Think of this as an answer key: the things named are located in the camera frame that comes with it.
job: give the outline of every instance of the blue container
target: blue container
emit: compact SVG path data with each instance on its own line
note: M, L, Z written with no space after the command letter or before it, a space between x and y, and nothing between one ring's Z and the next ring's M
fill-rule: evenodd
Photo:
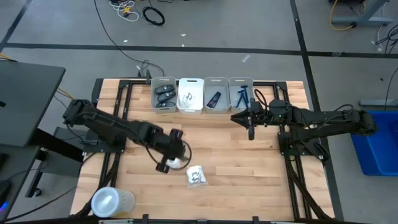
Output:
M377 131L371 136L352 134L365 175L398 175L398 111L368 111Z

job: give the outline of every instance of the plastic bin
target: plastic bin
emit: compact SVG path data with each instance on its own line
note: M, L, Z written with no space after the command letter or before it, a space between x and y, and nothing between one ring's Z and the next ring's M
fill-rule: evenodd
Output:
M203 109L201 78L182 78L178 83L177 108L181 114L200 114Z
M212 97L220 92L220 98L214 108L207 106ZM229 80L227 78L205 78L205 100L203 105L207 113L226 113L231 104L229 103Z
M253 79L244 77L244 78L230 78L229 79L229 95L231 98L231 111L232 113L239 113L241 111L244 111L246 109L246 105L244 104L244 101L242 100L241 103L239 104L238 107L236 105L238 104L238 101L241 97L240 93L238 93L239 90L242 90L241 86L247 85L248 88L246 91L248 92L248 105L250 106L250 98L254 96L253 94Z
M152 109L158 113L174 113L177 111L177 105L172 106L170 108L156 108L156 104L159 103L157 100L157 95L155 94L155 89L165 85L174 86L174 91L177 92L177 84L174 77L162 77L162 78L153 78L150 83L150 105ZM177 104L177 97L173 97L169 99L170 102Z
M371 136L352 134L355 151L365 175L398 175L398 112L369 111L377 125Z

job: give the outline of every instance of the gray floor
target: gray floor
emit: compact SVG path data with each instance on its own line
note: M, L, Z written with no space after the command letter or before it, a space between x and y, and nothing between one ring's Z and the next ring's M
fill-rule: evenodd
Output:
M12 24L23 0L0 1L0 39ZM105 26L119 45L161 47L231 47L274 50L299 50L299 42L289 0L196 0L153 5L167 20L163 27L151 26L144 19L135 23L117 17L107 1L97 0ZM137 3L141 9L146 2ZM377 27L359 27L347 32L330 29L327 1L298 0L297 9L307 49L311 51L379 53L371 41ZM398 22L397 1L386 6L385 16ZM339 5L336 15L351 15L348 6ZM389 29L385 28L381 36ZM111 45L89 0L33 0L10 43ZM90 98L96 78L133 77L136 66L118 51L5 48L2 53L21 62L65 67L61 87L75 98ZM309 90L301 56L197 52L126 52L132 57L149 59L160 65L167 76L182 77L253 77L262 80L302 80ZM389 77L397 59L310 57L310 64L322 110L363 98L384 98ZM161 73L151 69L152 75ZM391 98L398 96L393 81ZM52 133L62 126L62 105L51 102L40 128ZM368 177L362 174L349 135L329 138L336 182L346 221L396 223L398 179ZM73 187L76 178L45 174L39 187L40 198L24 198L22 190L10 217L38 207ZM73 192L49 207L19 220L65 217L69 214Z

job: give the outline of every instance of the gray plastic bin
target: gray plastic bin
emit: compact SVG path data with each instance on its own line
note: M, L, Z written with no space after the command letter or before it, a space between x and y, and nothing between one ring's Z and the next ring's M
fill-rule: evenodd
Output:
M249 98L249 103L248 105L250 106L250 98L254 96L253 94L253 79L244 77L244 78L230 78L229 79L229 95L231 97L231 112L232 113L239 113L241 111L244 111L246 109L246 105L244 104L244 101L242 100L241 103L239 104L239 107L236 107L238 104L239 98L241 95L238 93L239 90L242 90L241 86L247 85L248 88L246 89L248 92L248 98Z
M216 92L221 96L214 108L207 106ZM207 113L226 113L231 104L229 103L229 81L227 78L205 78L205 100L203 102Z
M177 111L177 106L173 106L170 108L156 108L156 104L158 103L158 101L157 101L157 95L155 93L155 89L157 87L161 87L161 86L165 86L165 85L174 86L174 91L177 93L177 83L176 83L174 77L153 78L150 83L150 105L151 105L152 109L156 113L159 113L159 114L174 113ZM175 95L175 97L171 98L169 101L177 104L177 94Z

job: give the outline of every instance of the wooden tabletop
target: wooden tabletop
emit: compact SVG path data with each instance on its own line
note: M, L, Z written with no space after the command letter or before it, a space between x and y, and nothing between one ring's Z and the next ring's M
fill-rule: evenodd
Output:
M105 79L98 109L113 112L118 79ZM302 82L287 82L290 102L308 108ZM271 87L259 86L267 102L274 98ZM124 105L126 92L121 105ZM189 189L185 171L161 174L143 147L128 141L121 156L116 187L136 197L133 211L121 218L206 220L294 220L284 158L279 154L277 126L257 127L256 139L248 140L245 128L229 120L231 113L182 115L155 114L150 107L150 86L134 85L128 120L144 120L164 128L184 131L193 151L191 166L201 165L208 185ZM152 151L157 159L160 154ZM103 154L86 162L80 172L71 213L89 201L98 186ZM334 217L323 166L312 156L302 156L307 189L329 216ZM300 214L302 197L297 190Z

